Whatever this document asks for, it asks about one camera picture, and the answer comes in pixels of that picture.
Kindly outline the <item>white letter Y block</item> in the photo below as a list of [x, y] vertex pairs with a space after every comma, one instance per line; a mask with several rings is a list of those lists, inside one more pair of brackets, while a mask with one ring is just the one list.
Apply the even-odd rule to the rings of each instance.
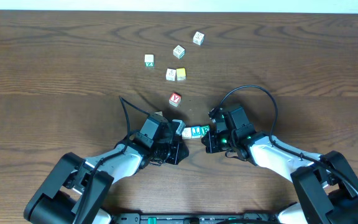
[[181, 136], [183, 139], [191, 139], [192, 138], [191, 128], [184, 128]]

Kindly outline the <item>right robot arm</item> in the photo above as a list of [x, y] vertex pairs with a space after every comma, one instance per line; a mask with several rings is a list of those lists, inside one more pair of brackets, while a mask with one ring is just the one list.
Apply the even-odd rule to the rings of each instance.
[[277, 213], [279, 223], [358, 223], [358, 178], [341, 153], [302, 151], [252, 124], [210, 130], [201, 142], [208, 153], [235, 152], [293, 184], [298, 202]]

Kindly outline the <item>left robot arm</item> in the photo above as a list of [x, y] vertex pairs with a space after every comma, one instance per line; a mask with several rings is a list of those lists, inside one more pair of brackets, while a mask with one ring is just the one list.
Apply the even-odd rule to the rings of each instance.
[[125, 138], [113, 150], [86, 159], [69, 152], [29, 200], [24, 218], [31, 223], [109, 223], [112, 217], [101, 206], [112, 184], [149, 164], [177, 165], [188, 155], [179, 137], [150, 146]]

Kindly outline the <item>blue letter L block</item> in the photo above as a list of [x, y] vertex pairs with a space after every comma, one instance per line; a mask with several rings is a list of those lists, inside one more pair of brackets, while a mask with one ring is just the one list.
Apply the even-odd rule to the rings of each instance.
[[192, 126], [191, 127], [191, 138], [200, 138], [201, 137], [201, 127], [200, 126]]

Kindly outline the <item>green letter F block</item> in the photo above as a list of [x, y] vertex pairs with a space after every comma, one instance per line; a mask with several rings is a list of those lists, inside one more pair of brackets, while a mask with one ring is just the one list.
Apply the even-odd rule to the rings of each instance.
[[210, 126], [209, 125], [201, 126], [200, 130], [201, 130], [201, 136], [203, 137], [207, 134], [208, 131], [210, 131]]

